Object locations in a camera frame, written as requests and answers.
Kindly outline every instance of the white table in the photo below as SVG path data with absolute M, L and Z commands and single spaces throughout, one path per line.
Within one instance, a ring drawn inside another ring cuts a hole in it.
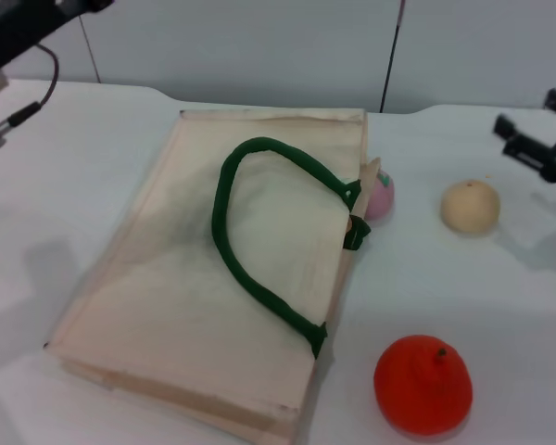
M 40 98 L 13 82 L 0 120 Z M 60 83 L 0 150 L 0 445 L 230 445 L 240 440 L 150 400 L 60 370 L 41 347 L 104 248 L 182 108 L 126 86 Z M 556 140 L 556 116 L 506 110 Z M 413 443 L 378 411 L 373 369 L 399 337 L 429 334 L 467 362 L 474 405 L 448 444 L 556 444 L 556 185 L 500 155 L 498 108 L 370 117 L 370 154 L 397 205 L 360 253 L 320 358 L 299 443 Z M 488 179 L 499 229 L 462 237 L 438 218 L 451 183 Z

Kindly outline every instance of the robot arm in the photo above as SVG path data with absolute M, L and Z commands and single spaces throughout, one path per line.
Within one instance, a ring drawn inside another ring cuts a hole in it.
M 546 108 L 556 112 L 556 90 L 548 92 Z M 545 146 L 535 139 L 520 133 L 514 123 L 504 115 L 497 117 L 494 134 L 506 141 L 502 153 L 539 172 L 548 183 L 556 183 L 556 144 Z
M 0 0 L 0 69 L 72 19 L 86 12 L 101 11 L 112 3 L 113 0 Z M 0 90 L 6 85 L 0 70 Z M 1 122 L 0 146 L 6 142 L 4 133 L 16 126 L 12 123 L 23 123 L 42 105 L 29 104 Z

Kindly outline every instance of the pink ball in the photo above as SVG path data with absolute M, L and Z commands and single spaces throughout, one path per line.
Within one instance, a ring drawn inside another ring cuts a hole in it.
M 387 215 L 393 206 L 394 190 L 391 176 L 383 170 L 379 171 L 374 182 L 373 194 L 369 199 L 366 220 L 374 221 Z

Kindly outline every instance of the green rope handle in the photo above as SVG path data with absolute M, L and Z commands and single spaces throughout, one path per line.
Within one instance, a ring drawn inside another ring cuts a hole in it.
M 251 294 L 254 299 L 282 318 L 301 336 L 307 339 L 311 344 L 313 356 L 317 359 L 323 341 L 327 337 L 325 323 L 321 326 L 313 324 L 292 309 L 283 299 L 251 278 L 235 257 L 231 244 L 229 243 L 226 218 L 229 210 L 229 198 L 231 196 L 231 187 L 233 186 L 234 177 L 239 168 L 239 163 L 245 156 L 250 153 L 259 153 L 261 151 L 273 151 L 295 163 L 298 167 L 336 192 L 349 210 L 352 210 L 356 199 L 359 197 L 360 180 L 344 184 L 325 168 L 323 164 L 304 151 L 269 137 L 256 137 L 245 141 L 229 155 L 221 168 L 221 176 L 214 198 L 214 209 L 212 210 L 212 238 L 221 254 L 222 260 L 237 282 Z

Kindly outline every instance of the orange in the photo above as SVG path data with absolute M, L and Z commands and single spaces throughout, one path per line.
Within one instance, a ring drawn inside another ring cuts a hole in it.
M 394 426 L 432 436 L 457 427 L 472 405 L 472 381 L 458 352 L 435 337 L 393 343 L 374 370 L 381 412 Z

